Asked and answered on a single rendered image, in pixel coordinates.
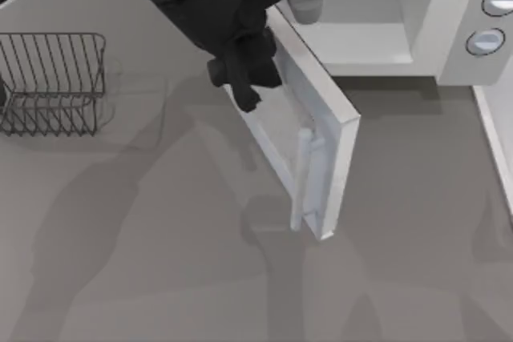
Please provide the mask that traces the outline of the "pale microwave door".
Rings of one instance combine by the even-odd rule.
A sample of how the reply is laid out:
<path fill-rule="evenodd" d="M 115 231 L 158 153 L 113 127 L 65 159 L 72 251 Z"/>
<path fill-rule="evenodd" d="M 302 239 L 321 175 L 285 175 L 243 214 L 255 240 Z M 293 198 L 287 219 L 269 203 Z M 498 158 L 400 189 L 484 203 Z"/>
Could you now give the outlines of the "pale microwave door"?
<path fill-rule="evenodd" d="M 361 116 L 280 7 L 269 9 L 268 23 L 283 84 L 261 88 L 256 110 L 240 116 L 291 200 L 298 131 L 313 130 L 318 144 L 312 147 L 301 226 L 325 240 L 337 227 Z"/>

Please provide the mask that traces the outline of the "pale microwave oven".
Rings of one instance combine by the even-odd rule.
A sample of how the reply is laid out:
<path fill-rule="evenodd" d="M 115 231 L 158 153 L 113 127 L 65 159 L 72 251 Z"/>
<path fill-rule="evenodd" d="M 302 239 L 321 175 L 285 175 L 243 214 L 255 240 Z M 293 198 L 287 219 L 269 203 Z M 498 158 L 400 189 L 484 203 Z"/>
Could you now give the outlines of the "pale microwave oven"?
<path fill-rule="evenodd" d="M 476 31 L 500 29 L 500 50 L 475 57 Z M 482 0 L 324 0 L 302 36 L 335 76 L 431 77 L 441 86 L 491 85 L 513 53 L 513 13 L 492 18 Z"/>

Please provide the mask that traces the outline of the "small grey microwave knob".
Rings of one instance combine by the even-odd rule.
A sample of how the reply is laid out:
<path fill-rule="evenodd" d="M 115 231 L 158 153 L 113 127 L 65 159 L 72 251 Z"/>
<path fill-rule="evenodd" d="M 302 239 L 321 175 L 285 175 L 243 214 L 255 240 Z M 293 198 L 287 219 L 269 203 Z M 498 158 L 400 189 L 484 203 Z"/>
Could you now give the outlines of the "small grey microwave knob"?
<path fill-rule="evenodd" d="M 500 50 L 505 41 L 506 35 L 500 29 L 476 31 L 467 39 L 466 49 L 475 57 L 487 56 Z"/>

